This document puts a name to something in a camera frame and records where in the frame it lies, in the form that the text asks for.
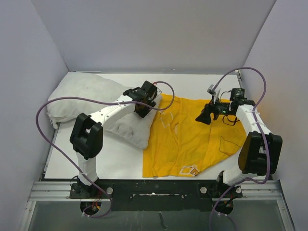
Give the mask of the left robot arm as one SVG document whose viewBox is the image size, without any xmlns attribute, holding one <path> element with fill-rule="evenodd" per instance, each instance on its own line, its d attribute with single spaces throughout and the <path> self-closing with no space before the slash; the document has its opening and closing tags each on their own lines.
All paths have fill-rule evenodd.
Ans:
<svg viewBox="0 0 308 231">
<path fill-rule="evenodd" d="M 98 192 L 98 185 L 95 183 L 98 180 L 96 156 L 103 148 L 103 130 L 129 114 L 145 118 L 157 105 L 155 100 L 160 94 L 161 90 L 157 86 L 145 81 L 141 87 L 124 91 L 113 105 L 90 115 L 81 113 L 77 116 L 70 142 L 80 168 L 77 184 L 86 197 L 92 198 Z"/>
</svg>

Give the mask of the yellow printed pillowcase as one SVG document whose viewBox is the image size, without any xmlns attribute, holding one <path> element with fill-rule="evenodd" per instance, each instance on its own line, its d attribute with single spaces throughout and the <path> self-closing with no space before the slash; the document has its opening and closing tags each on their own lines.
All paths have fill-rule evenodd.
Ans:
<svg viewBox="0 0 308 231">
<path fill-rule="evenodd" d="M 195 177 L 240 150 L 246 139 L 240 122 L 231 126 L 219 117 L 206 125 L 195 120 L 207 103 L 162 95 L 163 111 L 156 112 L 143 151 L 143 177 Z"/>
</svg>

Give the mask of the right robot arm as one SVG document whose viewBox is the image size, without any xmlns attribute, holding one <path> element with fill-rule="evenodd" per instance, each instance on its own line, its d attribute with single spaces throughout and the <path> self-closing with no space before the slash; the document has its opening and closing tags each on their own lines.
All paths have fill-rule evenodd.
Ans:
<svg viewBox="0 0 308 231">
<path fill-rule="evenodd" d="M 231 192 L 231 185 L 239 185 L 246 180 L 264 184 L 277 169 L 282 148 L 282 137 L 273 134 L 262 121 L 253 100 L 245 97 L 243 88 L 230 90 L 230 102 L 222 102 L 214 86 L 207 90 L 212 98 L 207 103 L 197 122 L 211 124 L 222 116 L 235 116 L 240 121 L 246 140 L 238 156 L 238 164 L 231 169 L 222 171 L 218 182 L 214 185 L 215 193 L 224 197 Z"/>
</svg>

